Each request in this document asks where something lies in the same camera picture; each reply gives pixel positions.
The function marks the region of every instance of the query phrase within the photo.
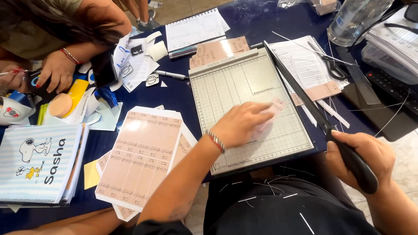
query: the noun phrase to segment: cutting mat grid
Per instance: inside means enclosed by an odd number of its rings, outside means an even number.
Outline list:
[[[191,76],[191,84],[202,133],[234,105],[247,101],[269,102],[273,97],[287,102],[269,133],[242,147],[227,150],[216,160],[212,174],[313,147],[265,52]]]

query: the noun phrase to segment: sunglasses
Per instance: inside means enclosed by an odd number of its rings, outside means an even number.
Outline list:
[[[404,8],[404,5],[399,6],[395,9],[391,10],[390,12],[388,12],[387,14],[382,16],[380,19],[378,19],[376,22],[374,22],[372,25],[370,25],[367,29],[365,29],[357,37],[357,39],[353,42],[353,44],[350,46],[350,48],[348,49],[348,52],[350,52],[351,48],[357,43],[357,41],[363,36],[363,34],[368,32],[371,28],[373,28],[375,25],[379,24],[380,22],[383,22],[383,21],[387,20],[389,17],[391,17],[393,14],[395,14],[397,11],[399,11],[402,8]],[[410,2],[407,3],[407,8],[405,10],[405,14],[403,15],[403,17],[405,19],[407,19],[408,21],[418,23],[418,1],[410,1]],[[403,28],[403,29],[411,31],[415,34],[418,34],[418,29],[416,29],[416,28],[403,26],[403,25],[399,25],[399,24],[393,24],[393,23],[385,23],[384,25],[386,27]]]

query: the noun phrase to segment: snoopy notebook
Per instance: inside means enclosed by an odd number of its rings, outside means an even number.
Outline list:
[[[0,203],[58,204],[83,126],[8,128],[0,145]]]

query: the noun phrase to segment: spiral notebook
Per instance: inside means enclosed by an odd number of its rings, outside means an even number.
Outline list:
[[[170,23],[166,25],[168,52],[225,37],[227,30],[229,26],[217,8]]]
[[[6,129],[0,145],[0,203],[58,204],[82,131],[82,124]]]

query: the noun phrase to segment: dark hair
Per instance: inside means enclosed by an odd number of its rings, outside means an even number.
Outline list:
[[[92,10],[97,8],[89,5],[75,18],[62,12],[50,0],[0,0],[0,32],[4,34],[12,29],[19,30],[22,22],[31,21],[61,41],[114,45],[124,35],[111,28],[123,22],[92,20]]]

